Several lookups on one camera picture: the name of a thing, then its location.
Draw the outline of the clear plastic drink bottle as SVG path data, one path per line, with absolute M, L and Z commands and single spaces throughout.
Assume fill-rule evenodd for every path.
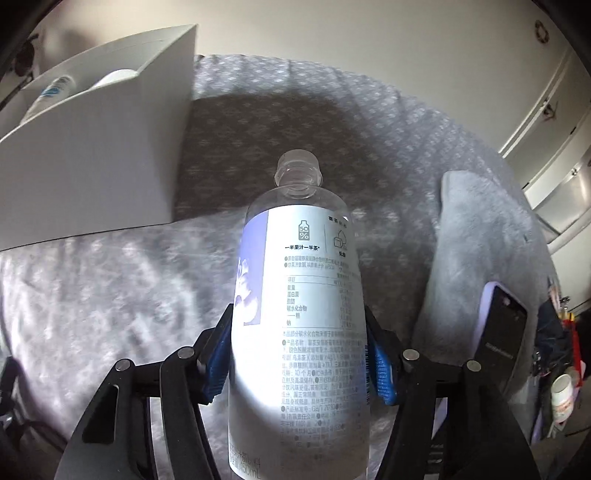
M 284 153 L 250 205 L 231 324 L 228 463 L 242 479 L 363 479 L 368 336 L 349 209 Z

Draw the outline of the white blue-print spray bottle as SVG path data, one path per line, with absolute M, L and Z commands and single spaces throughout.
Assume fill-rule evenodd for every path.
M 67 99 L 76 90 L 76 82 L 69 75 L 62 75 L 54 79 L 35 99 L 28 108 L 20 123 L 26 123 L 49 107 Z

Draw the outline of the small white jar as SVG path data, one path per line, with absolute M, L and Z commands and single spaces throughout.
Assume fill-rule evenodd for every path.
M 568 373 L 557 377 L 551 385 L 551 407 L 553 420 L 564 423 L 574 409 L 574 388 Z

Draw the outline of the smartphone with purple case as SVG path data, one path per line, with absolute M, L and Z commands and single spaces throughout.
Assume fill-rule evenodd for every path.
M 504 285 L 485 284 L 472 340 L 472 358 L 489 374 L 502 393 L 516 369 L 528 312 Z

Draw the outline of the grey patterned bed sheet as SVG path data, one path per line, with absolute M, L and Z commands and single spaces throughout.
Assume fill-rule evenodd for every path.
M 523 194 L 495 150 L 379 81 L 238 55 L 201 58 L 193 71 L 172 223 L 1 256 L 5 479 L 59 479 L 66 446 L 118 360 L 161 362 L 193 345 L 225 308 L 233 314 L 246 214 L 276 185 L 284 153 L 317 157 L 322 186 L 349 209 L 365 312 L 406 349 L 414 349 L 437 247 L 444 174 L 468 171 Z M 228 387 L 229 371 L 221 394 L 199 411 L 217 479 L 242 479 L 228 463 Z M 380 479 L 398 409 L 383 402 L 370 377 L 369 400 L 363 479 Z M 160 402 L 153 398 L 149 406 L 155 479 L 176 479 Z

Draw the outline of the white cardboard storage box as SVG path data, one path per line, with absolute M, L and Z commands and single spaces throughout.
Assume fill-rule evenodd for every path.
M 1 112 L 1 246 L 165 224 L 192 102 L 197 30 L 181 25 L 86 50 Z M 75 92 L 20 121 L 56 78 Z

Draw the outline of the white closet door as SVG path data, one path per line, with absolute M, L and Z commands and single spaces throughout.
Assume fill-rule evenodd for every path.
M 568 310 L 590 307 L 590 74 L 572 50 L 501 150 L 540 222 Z

